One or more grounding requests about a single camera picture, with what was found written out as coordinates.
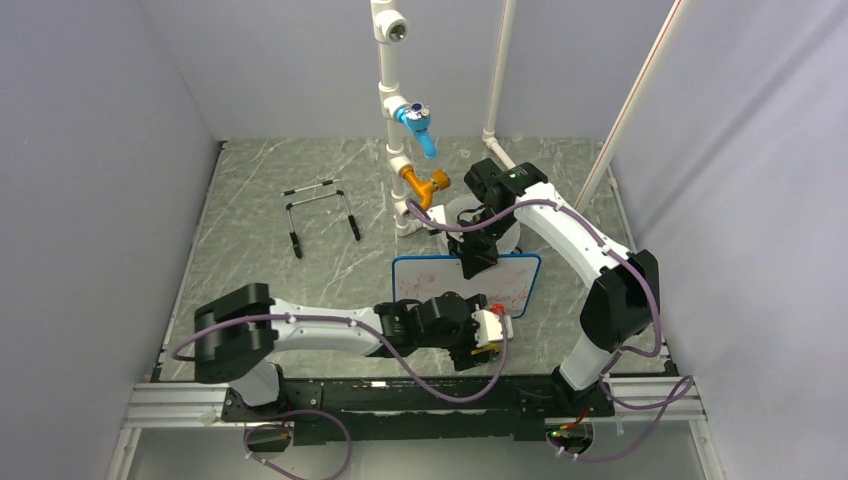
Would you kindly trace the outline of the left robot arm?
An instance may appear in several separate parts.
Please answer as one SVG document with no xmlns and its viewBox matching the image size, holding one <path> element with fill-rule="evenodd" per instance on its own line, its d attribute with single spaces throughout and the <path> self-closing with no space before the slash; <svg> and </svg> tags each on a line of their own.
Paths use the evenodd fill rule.
<svg viewBox="0 0 848 480">
<path fill-rule="evenodd" d="M 402 361 L 419 349 L 441 349 L 464 371 L 488 362 L 513 337 L 510 317 L 482 294 L 446 292 L 426 301 L 401 299 L 352 310 L 309 307 L 275 299 L 250 283 L 194 312 L 194 379 L 226 383 L 264 420 L 287 406 L 275 351 L 339 351 Z"/>
</svg>

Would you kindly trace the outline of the blue framed whiteboard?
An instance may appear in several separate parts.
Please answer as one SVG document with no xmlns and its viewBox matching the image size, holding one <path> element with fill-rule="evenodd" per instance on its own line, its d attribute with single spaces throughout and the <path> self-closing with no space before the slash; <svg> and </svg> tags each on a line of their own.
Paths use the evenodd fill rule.
<svg viewBox="0 0 848 480">
<path fill-rule="evenodd" d="M 399 256 L 391 263 L 393 298 L 426 301 L 449 291 L 463 298 L 482 294 L 490 305 L 500 304 L 519 318 L 527 310 L 540 267 L 537 254 L 508 254 L 494 267 L 466 279 L 454 256 Z"/>
</svg>

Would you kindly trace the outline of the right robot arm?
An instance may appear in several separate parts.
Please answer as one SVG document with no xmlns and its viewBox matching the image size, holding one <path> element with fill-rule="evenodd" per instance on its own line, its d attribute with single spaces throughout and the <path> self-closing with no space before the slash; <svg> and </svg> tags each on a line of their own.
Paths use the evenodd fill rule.
<svg viewBox="0 0 848 480">
<path fill-rule="evenodd" d="M 580 313 L 581 336 L 554 373 L 551 401 L 574 415 L 615 354 L 659 315 L 659 266 L 647 250 L 633 253 L 605 236 L 574 210 L 529 162 L 502 170 L 486 158 L 471 166 L 464 183 L 480 204 L 448 236 L 465 278 L 494 267 L 497 242 L 515 224 L 539 235 L 578 274 L 588 289 Z"/>
</svg>

